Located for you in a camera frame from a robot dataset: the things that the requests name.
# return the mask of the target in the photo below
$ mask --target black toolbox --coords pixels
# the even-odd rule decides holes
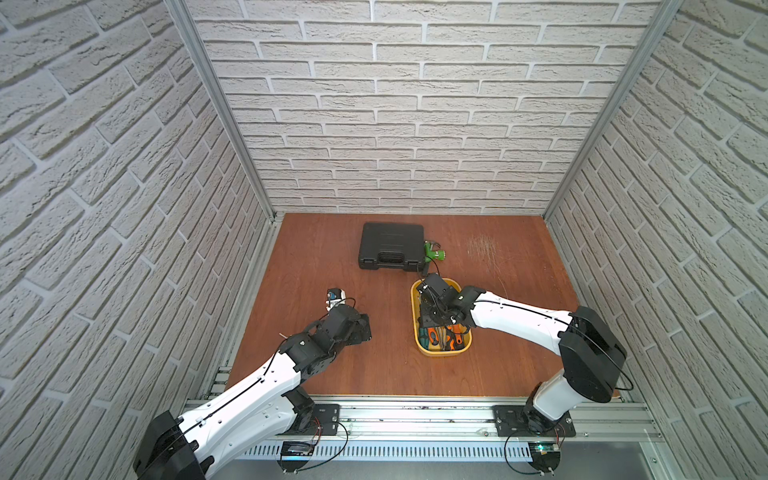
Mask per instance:
[[[411,223],[366,223],[362,226],[357,262],[364,270],[420,271],[424,267],[424,227]]]

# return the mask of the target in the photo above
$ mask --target vent slot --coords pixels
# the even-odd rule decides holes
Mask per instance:
[[[255,445],[240,456],[243,460],[277,460],[281,440],[268,440]],[[323,439],[312,460],[322,461],[334,456],[344,446],[343,440]],[[510,462],[530,462],[531,452],[526,442],[509,442],[507,458]],[[283,460],[306,457],[283,457]],[[350,440],[336,460],[371,462],[503,462],[503,441],[482,442],[392,442]]]

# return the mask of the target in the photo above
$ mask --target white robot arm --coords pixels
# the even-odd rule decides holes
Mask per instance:
[[[537,386],[523,409],[528,429],[552,430],[581,402],[609,402],[627,352],[599,315],[547,310],[507,300],[475,286],[461,292],[436,273],[419,285],[422,319],[432,325],[496,329],[529,340],[559,355],[563,369]]]
[[[223,394],[177,419],[163,412],[152,420],[134,457],[139,480],[204,480],[262,440],[305,429],[314,402],[300,384],[345,346],[370,339],[368,316],[337,303]]]
[[[562,358],[563,369],[537,386],[523,408],[531,432],[550,432],[578,403],[610,401],[626,351],[595,311],[542,309],[473,286],[456,292],[435,273],[418,288],[422,318],[435,325],[500,330]],[[371,338],[368,316],[333,305],[327,319],[286,339],[222,395],[177,419],[170,412],[155,418],[134,457],[139,480],[204,480],[262,440],[305,429],[313,401],[300,384],[324,371],[344,346]]]

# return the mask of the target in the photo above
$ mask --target brick wall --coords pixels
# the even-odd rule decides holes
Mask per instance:
[[[655,2],[188,0],[276,209],[541,214]]]
[[[0,478],[125,478],[264,216],[164,4],[0,2]]]
[[[766,12],[686,0],[549,223],[689,478],[768,475]]]

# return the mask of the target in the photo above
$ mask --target yellow tray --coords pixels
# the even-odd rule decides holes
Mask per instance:
[[[462,288],[456,283],[454,280],[451,280],[449,278],[444,278],[445,282],[456,289],[457,292],[461,292]],[[446,357],[446,356],[457,356],[460,353],[464,353],[467,350],[469,350],[469,347],[472,346],[472,331],[469,330],[467,333],[464,334],[464,340],[467,342],[467,345],[462,350],[457,350],[454,352],[431,352],[427,349],[425,349],[421,343],[419,343],[419,314],[421,313],[421,307],[419,302],[419,291],[416,289],[417,286],[421,283],[421,280],[416,280],[413,285],[411,285],[411,311],[413,313],[413,338],[416,340],[416,346],[418,346],[419,351],[427,356],[436,356],[436,357]]]

